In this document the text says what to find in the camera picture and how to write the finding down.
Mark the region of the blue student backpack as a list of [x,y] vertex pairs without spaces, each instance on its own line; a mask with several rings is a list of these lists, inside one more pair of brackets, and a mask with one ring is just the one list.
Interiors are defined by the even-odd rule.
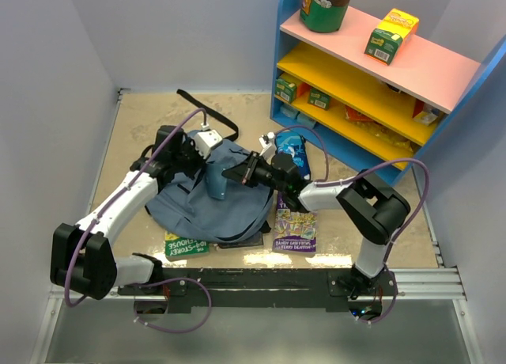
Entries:
[[224,200],[210,198],[206,190],[208,163],[230,160],[235,166],[249,155],[248,150],[236,143],[239,128],[188,92],[178,89],[176,93],[194,106],[204,108],[208,116],[230,127],[232,133],[211,153],[195,178],[175,174],[172,181],[148,201],[146,212],[169,233],[198,241],[229,243],[243,241],[257,232],[265,233],[270,229],[266,220],[274,202],[272,189],[263,185],[249,188],[228,180]]

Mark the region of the teal blue wallet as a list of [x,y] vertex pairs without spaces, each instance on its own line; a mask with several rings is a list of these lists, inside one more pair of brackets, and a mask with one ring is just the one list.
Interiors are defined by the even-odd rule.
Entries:
[[224,200],[226,196],[228,179],[222,173],[234,166],[230,160],[211,161],[206,165],[205,182],[207,194],[210,198]]

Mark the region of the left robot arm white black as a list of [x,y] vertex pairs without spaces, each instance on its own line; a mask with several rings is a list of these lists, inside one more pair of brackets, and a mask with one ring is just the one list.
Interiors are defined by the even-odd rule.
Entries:
[[73,225],[60,224],[52,237],[51,282],[95,300],[114,287],[134,284],[145,294],[158,293],[164,285],[161,262],[140,253],[115,258],[112,247],[137,212],[177,173],[193,177],[203,167],[210,149],[201,134],[160,127],[155,143],[145,148],[123,182],[92,213]]

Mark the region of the yellow snack bag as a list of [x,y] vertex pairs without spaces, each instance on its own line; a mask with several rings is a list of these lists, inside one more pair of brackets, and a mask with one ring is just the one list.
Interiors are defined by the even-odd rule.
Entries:
[[362,123],[361,128],[367,131],[370,135],[373,135],[392,146],[396,146],[410,152],[414,152],[417,149],[417,145],[411,142],[408,138],[405,138],[381,124],[367,122]]

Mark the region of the dark tale book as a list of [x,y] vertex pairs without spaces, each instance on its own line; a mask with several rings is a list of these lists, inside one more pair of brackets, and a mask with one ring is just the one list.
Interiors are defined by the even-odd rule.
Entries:
[[216,244],[216,247],[219,249],[251,248],[259,246],[263,246],[262,232],[257,232],[243,241]]

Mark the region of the light blue box left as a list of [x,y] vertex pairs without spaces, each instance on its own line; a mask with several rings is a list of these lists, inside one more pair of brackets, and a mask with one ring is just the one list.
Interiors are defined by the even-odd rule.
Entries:
[[279,108],[279,111],[289,119],[296,119],[299,114],[299,111],[297,109],[287,104],[282,104]]

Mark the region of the green treehouse book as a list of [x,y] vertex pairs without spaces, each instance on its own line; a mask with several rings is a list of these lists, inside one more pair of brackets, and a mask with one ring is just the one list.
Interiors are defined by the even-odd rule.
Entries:
[[210,252],[206,241],[179,237],[174,233],[164,234],[165,256],[169,261],[185,260],[187,257],[206,255]]

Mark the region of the green box left shelf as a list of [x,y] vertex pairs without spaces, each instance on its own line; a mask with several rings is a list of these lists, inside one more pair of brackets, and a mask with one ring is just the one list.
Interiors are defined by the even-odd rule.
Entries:
[[275,82],[274,93],[282,100],[292,103],[296,99],[297,83],[296,79],[287,73],[281,74]]

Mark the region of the green box shelf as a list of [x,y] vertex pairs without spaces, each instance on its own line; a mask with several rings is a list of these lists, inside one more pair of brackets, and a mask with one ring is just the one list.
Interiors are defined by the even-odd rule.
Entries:
[[316,88],[311,88],[309,90],[308,103],[316,106],[317,108],[325,111],[328,110],[331,100],[332,98],[329,95]]
[[296,79],[287,73],[281,74],[275,82],[274,93],[282,100],[292,103],[296,99],[297,83]]

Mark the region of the green box middle shelf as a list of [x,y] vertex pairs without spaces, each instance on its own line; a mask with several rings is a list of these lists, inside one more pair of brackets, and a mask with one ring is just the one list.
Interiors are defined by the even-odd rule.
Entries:
[[332,98],[329,95],[316,88],[311,88],[309,90],[308,103],[316,106],[317,108],[325,111],[328,110],[331,100]]

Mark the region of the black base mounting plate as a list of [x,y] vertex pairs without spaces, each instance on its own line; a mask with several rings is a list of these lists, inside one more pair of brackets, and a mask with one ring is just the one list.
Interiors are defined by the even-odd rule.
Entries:
[[165,268],[163,279],[174,279],[166,287],[119,288],[119,295],[137,299],[164,300],[171,313],[188,313],[192,307],[216,308],[313,308],[347,312],[365,307],[375,296],[389,300],[398,292],[391,276],[382,273],[378,282],[358,292],[349,284],[348,268],[245,269]]

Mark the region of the orange snack packet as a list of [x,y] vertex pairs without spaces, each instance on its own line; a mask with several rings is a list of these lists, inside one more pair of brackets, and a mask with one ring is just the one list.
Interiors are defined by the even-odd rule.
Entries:
[[374,122],[374,120],[372,118],[370,118],[369,116],[360,113],[359,111],[357,111],[356,109],[354,109],[348,105],[345,106],[345,114],[346,114],[346,119],[350,122],[354,122],[354,123]]

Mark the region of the green brown canister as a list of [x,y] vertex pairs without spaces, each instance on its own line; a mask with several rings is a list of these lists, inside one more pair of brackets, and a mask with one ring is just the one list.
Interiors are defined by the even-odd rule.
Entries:
[[350,0],[302,0],[300,19],[313,32],[331,33],[341,28]]

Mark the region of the yellow green carton box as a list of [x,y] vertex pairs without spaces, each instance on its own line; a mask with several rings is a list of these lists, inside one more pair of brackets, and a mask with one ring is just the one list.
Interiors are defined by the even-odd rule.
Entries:
[[419,18],[393,8],[372,30],[364,54],[390,65],[402,48],[416,34]]

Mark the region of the aluminium frame rail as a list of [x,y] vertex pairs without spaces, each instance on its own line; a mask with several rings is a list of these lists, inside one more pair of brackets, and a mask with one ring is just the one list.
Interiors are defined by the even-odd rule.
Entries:
[[[116,238],[141,210],[176,217],[181,235],[215,242],[259,231],[281,195],[290,210],[334,210],[361,234],[351,267],[166,268],[153,256],[115,257]],[[132,326],[107,317],[66,328],[79,360],[166,363],[476,363],[455,303],[454,269],[391,271],[386,256],[415,215],[374,170],[305,180],[286,154],[248,152],[208,125],[162,127],[119,187],[91,214],[58,226],[50,279],[71,298],[134,299]]]

